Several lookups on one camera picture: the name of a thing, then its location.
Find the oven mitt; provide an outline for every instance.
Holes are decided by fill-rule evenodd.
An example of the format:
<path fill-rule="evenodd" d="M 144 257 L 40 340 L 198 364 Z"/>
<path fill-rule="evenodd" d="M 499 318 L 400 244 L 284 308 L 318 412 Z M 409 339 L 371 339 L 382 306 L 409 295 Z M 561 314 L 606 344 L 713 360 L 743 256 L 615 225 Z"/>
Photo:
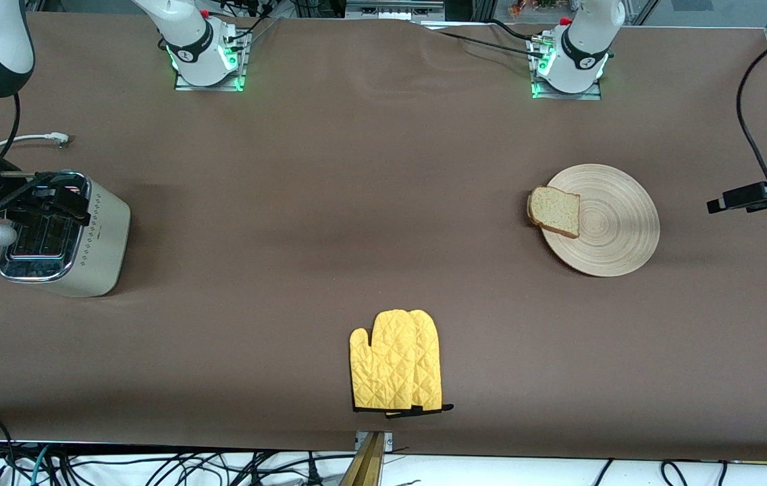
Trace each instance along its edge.
<path fill-rule="evenodd" d="M 350 379 L 356 411 L 388 418 L 439 413 L 440 344 L 435 322 L 422 310 L 388 310 L 375 318 L 371 345 L 365 329 L 350 334 Z"/>

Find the power cord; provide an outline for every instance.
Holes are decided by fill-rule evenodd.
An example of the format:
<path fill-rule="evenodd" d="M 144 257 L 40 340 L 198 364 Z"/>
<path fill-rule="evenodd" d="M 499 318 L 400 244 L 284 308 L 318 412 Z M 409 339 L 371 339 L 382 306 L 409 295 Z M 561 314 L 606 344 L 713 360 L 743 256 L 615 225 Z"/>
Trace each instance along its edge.
<path fill-rule="evenodd" d="M 337 454 L 333 456 L 322 456 L 322 458 L 315 458 L 316 461 L 328 461 L 331 459 L 350 459 L 354 458 L 354 454 Z M 268 476 L 272 474 L 278 474 L 283 473 L 285 470 L 289 470 L 289 468 L 292 468 L 299 464 L 305 464 L 305 462 L 309 462 L 309 459 L 300 459 L 299 461 L 289 462 L 288 464 L 281 465 L 277 468 L 273 468 L 273 470 L 268 470 L 264 473 L 262 473 L 261 477 L 257 479 L 256 481 L 252 481 L 247 486 L 260 486 L 261 482 L 266 479 Z"/>
<path fill-rule="evenodd" d="M 759 145 L 756 144 L 753 139 L 753 134 L 750 133 L 750 129 L 747 126 L 747 122 L 744 121 L 744 114 L 742 111 L 742 98 L 744 95 L 744 86 L 747 86 L 747 81 L 750 79 L 750 74 L 753 73 L 753 69 L 767 56 L 767 49 L 764 49 L 760 55 L 758 55 L 753 62 L 750 63 L 747 71 L 744 73 L 744 77 L 741 78 L 741 83 L 738 85 L 738 95 L 735 99 L 735 107 L 738 113 L 738 123 L 741 124 L 741 130 L 744 132 L 744 136 L 747 138 L 747 142 L 750 144 L 750 148 L 753 149 L 753 154 L 756 156 L 756 161 L 759 163 L 759 167 L 764 174 L 764 179 L 767 181 L 767 164 L 764 163 Z"/>
<path fill-rule="evenodd" d="M 477 44 L 482 44 L 483 46 L 494 47 L 495 49 L 501 49 L 504 51 L 510 51 L 514 53 L 521 53 L 521 55 L 526 55 L 531 57 L 543 57 L 541 53 L 529 52 L 524 49 L 515 49 L 515 47 L 507 47 L 507 46 L 502 46 L 500 44 L 495 44 L 495 43 L 487 43 L 485 40 L 459 36 L 458 34 L 452 34 L 451 32 L 440 32 L 440 34 L 444 34 L 444 36 L 454 37 L 456 39 L 461 39 L 462 41 L 468 41 L 468 43 L 477 43 Z"/>
<path fill-rule="evenodd" d="M 593 486 L 600 486 L 600 483 L 602 483 L 602 477 L 606 476 L 606 471 L 608 470 L 608 467 L 612 465 L 612 462 L 614 462 L 614 458 L 609 458 L 608 461 L 606 461 L 606 465 L 604 465 L 600 470 L 600 474 L 597 476 L 596 481 L 593 482 Z"/>
<path fill-rule="evenodd" d="M 722 468 L 720 470 L 720 478 L 716 481 L 716 486 L 722 486 L 722 484 L 726 481 L 726 472 L 729 470 L 729 461 L 720 461 L 720 464 L 722 464 Z M 675 470 L 675 473 L 677 473 L 677 478 L 681 480 L 682 486 L 688 486 L 687 478 L 683 476 L 681 469 L 677 467 L 677 464 L 668 459 L 662 461 L 659 464 L 659 473 L 662 476 L 662 480 L 666 483 L 666 486 L 675 486 L 675 484 L 671 483 L 671 480 L 668 479 L 668 476 L 665 474 L 665 468 L 667 466 L 671 466 L 671 468 Z"/>
<path fill-rule="evenodd" d="M 315 455 L 309 450 L 309 480 L 306 486 L 323 486 L 324 478 L 318 473 L 318 466 L 315 464 Z"/>
<path fill-rule="evenodd" d="M 14 447 L 12 446 L 14 441 L 11 439 L 11 434 L 8 433 L 8 428 L 5 427 L 3 421 L 0 421 L 0 429 L 3 431 L 3 436 L 5 436 L 6 445 L 8 446 L 8 456 L 5 458 L 5 461 L 6 464 L 11 465 L 11 484 L 17 484 L 16 476 L 14 476 L 14 473 L 16 473 L 16 466 L 14 465 L 16 459 L 14 459 Z"/>
<path fill-rule="evenodd" d="M 20 95 L 14 93 L 14 123 L 11 124 L 11 133 L 8 134 L 8 139 L 5 140 L 5 146 L 3 151 L 0 152 L 0 157 L 4 157 L 8 153 L 8 149 L 11 148 L 12 142 L 16 140 L 17 129 L 20 126 Z"/>
<path fill-rule="evenodd" d="M 242 34 L 239 34 L 238 36 L 228 37 L 227 41 L 229 43 L 232 43 L 232 41 L 237 41 L 239 39 L 242 39 L 242 37 L 248 36 L 248 34 L 251 34 L 251 31 L 254 30 L 257 27 L 257 24 L 260 24 L 260 22 L 263 22 L 263 19 L 267 18 L 266 15 L 259 16 L 254 24 L 251 24 L 250 28 L 247 28 Z"/>
<path fill-rule="evenodd" d="M 495 24 L 495 25 L 497 25 L 498 27 L 501 27 L 501 28 L 503 28 L 503 30 L 505 30 L 505 31 L 506 31 L 506 33 L 507 33 L 507 34 L 509 34 L 510 36 L 513 36 L 513 37 L 515 37 L 515 38 L 517 38 L 517 39 L 521 39 L 521 40 L 523 40 L 523 41 L 529 41 L 529 40 L 531 40 L 531 36 L 525 36 L 525 34 L 519 34 L 519 32 L 516 32 L 515 30 L 513 30 L 512 28 L 510 28 L 510 26 L 509 26 L 509 25 L 507 25 L 507 24 L 504 24 L 503 22 L 501 22 L 501 21 L 500 21 L 500 20 L 498 20 L 498 19 L 495 19 L 495 18 L 490 18 L 490 19 L 488 19 L 488 20 L 483 20 L 483 24 Z"/>
<path fill-rule="evenodd" d="M 20 135 L 20 136 L 14 136 L 14 138 L 8 139 L 13 142 L 19 142 L 22 140 L 52 140 L 57 143 L 60 147 L 65 147 L 68 142 L 71 140 L 71 136 L 65 135 L 65 133 L 60 132 L 50 132 L 50 133 L 34 133 L 33 135 Z M 4 140 L 0 142 L 1 145 L 10 145 L 8 144 L 8 140 Z"/>

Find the round plate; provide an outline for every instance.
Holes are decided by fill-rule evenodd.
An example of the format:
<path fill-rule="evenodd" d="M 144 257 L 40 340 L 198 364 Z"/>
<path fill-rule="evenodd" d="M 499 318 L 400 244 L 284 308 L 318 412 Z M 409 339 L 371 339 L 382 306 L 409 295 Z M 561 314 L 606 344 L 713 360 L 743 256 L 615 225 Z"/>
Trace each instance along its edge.
<path fill-rule="evenodd" d="M 597 163 L 562 170 L 548 187 L 580 194 L 579 237 L 543 230 L 548 246 L 575 270 L 618 277 L 642 267 L 659 243 L 659 215 L 645 188 Z"/>

